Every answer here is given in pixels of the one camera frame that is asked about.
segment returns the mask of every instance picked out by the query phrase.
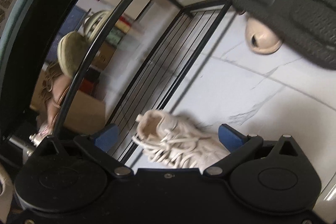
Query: bolt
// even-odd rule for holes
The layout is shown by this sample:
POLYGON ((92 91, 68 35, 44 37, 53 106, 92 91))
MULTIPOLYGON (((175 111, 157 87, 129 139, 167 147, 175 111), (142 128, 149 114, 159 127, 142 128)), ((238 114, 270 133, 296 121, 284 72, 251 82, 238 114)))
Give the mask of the bolt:
POLYGON ((165 179, 171 179, 173 177, 175 177, 172 173, 166 173, 163 175, 165 179))
POLYGON ((114 173, 118 176, 126 176, 129 175, 132 170, 126 166, 117 167, 114 170, 114 173))
POLYGON ((217 176, 223 173, 223 169, 217 166, 210 166, 206 168, 205 171, 208 173, 208 175, 211 175, 211 176, 217 176))

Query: brown box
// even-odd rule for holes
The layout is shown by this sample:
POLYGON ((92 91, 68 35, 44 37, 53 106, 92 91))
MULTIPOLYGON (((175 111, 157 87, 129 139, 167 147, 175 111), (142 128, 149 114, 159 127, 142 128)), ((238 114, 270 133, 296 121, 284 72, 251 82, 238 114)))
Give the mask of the brown box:
MULTIPOLYGON (((44 109, 41 98, 45 72, 42 70, 37 80, 30 108, 39 112, 44 109)), ((91 135, 105 126, 105 103, 77 91, 72 101, 64 126, 72 131, 91 135)))
POLYGON ((104 70, 108 63, 110 62, 113 54, 115 52, 115 48, 110 44, 104 42, 99 51, 97 52, 96 56, 94 57, 91 65, 95 66, 100 70, 104 70))

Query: wire shelf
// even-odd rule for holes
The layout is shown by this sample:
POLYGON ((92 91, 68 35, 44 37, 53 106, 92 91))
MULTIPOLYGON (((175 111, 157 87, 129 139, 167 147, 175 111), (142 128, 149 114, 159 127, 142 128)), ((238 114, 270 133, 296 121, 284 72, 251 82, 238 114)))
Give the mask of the wire shelf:
POLYGON ((112 157, 121 160, 125 156, 136 133, 137 115, 160 108, 161 100, 218 13, 218 10, 207 10, 193 13, 192 19, 186 14, 178 18, 112 118, 120 130, 119 141, 109 151, 112 157))

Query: metal frame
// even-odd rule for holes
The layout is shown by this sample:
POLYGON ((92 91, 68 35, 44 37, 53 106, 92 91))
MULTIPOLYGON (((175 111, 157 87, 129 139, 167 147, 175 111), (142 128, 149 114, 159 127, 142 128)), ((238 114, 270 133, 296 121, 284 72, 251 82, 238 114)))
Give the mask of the metal frame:
MULTIPOLYGON (((60 134, 60 131, 62 129, 63 123, 64 123, 65 118, 67 116, 67 113, 68 113, 68 110, 69 110, 70 105, 72 103, 72 100, 73 100, 73 98, 74 98, 74 96, 75 96, 75 94, 76 94, 76 92, 77 92, 77 90, 80 86, 80 83, 82 82, 82 80, 84 78, 85 72, 88 70, 94 56, 96 55, 97 51, 99 50, 101 44, 105 40, 105 38, 108 35, 108 33, 110 32, 110 30, 113 28, 113 26, 116 24, 119 17, 124 13, 126 8, 130 5, 130 3, 132 1, 133 0, 122 0, 117 5, 117 7, 114 9, 111 16, 106 21, 106 23, 104 24, 104 26, 98 32, 96 38, 94 39, 90 49, 88 50, 88 52, 87 52, 86 56, 84 57, 78 71, 76 72, 76 74, 74 76, 74 79, 73 79, 73 81, 70 85, 69 91, 68 91, 68 93, 67 93, 67 95, 64 99, 64 102, 62 104, 58 119, 56 121, 54 132, 53 132, 55 136, 59 136, 59 134, 60 134)), ((216 30, 217 26, 219 25, 219 23, 221 22, 221 20, 223 19, 226 12, 228 11, 228 9, 231 6, 231 0, 205 0, 205 1, 201 1, 201 2, 198 2, 198 3, 194 3, 194 4, 191 4, 191 5, 185 6, 185 7, 182 4, 180 4, 177 0, 169 0, 169 1, 172 4, 174 4, 177 8, 180 9, 179 13, 176 15, 176 17, 170 23, 168 28, 164 31, 164 33, 162 34, 162 36, 160 37, 158 42, 154 45, 154 47, 152 48, 152 50, 148 54, 147 58, 145 59, 145 61, 142 63, 142 65, 140 66, 140 68, 138 69, 138 71, 136 72, 134 77, 132 78, 130 84, 127 86, 125 92, 121 96, 121 98, 118 101, 115 109, 113 110, 110 118, 108 119, 107 124, 111 123, 112 119, 117 114, 117 112, 120 109, 120 107, 122 106, 123 102, 126 100, 128 93, 134 87, 134 85, 136 84, 139 77, 141 77, 141 75, 142 75, 143 71, 145 70, 146 66, 148 65, 149 61, 154 56, 157 49, 162 45, 165 38, 172 31, 174 26, 177 24, 177 22, 181 18, 181 16, 187 15, 188 17, 192 18, 194 16, 193 13, 192 13, 194 10, 206 9, 206 8, 222 5, 223 8, 220 10, 220 12, 217 15, 217 17, 215 18, 214 22, 211 24, 211 26, 207 30, 206 34, 202 38, 201 42, 198 44, 197 48, 194 50, 193 54, 190 56, 190 58, 188 59, 188 61, 184 65, 184 67, 182 68, 181 72, 179 73, 179 75, 175 79, 174 83, 170 86, 168 92, 164 95, 164 98, 159 103, 159 106, 157 108, 158 109, 163 109, 166 106, 166 104, 168 103, 168 101, 170 100, 170 98, 172 97, 172 95, 174 94, 174 92, 176 91, 176 89, 178 88, 178 86, 180 85, 180 83, 183 81, 184 77, 186 76, 186 74, 188 73, 188 71, 190 70, 190 68, 192 67, 192 65, 196 61, 196 59, 198 58, 201 51, 204 49, 206 43, 208 42, 208 40, 210 39, 210 37, 212 36, 212 34, 216 30)), ((137 146, 133 143, 131 148, 122 157, 122 159, 121 159, 122 163, 125 163, 127 161, 127 159, 130 157, 130 155, 136 149, 136 147, 137 146)))

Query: shoe tongue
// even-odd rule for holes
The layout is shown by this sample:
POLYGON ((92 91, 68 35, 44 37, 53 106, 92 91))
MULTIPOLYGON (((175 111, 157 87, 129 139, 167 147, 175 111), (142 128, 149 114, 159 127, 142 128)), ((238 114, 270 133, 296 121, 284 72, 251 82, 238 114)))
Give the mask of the shoe tongue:
POLYGON ((177 119, 174 116, 167 115, 157 124, 157 134, 161 139, 170 134, 177 126, 177 119))

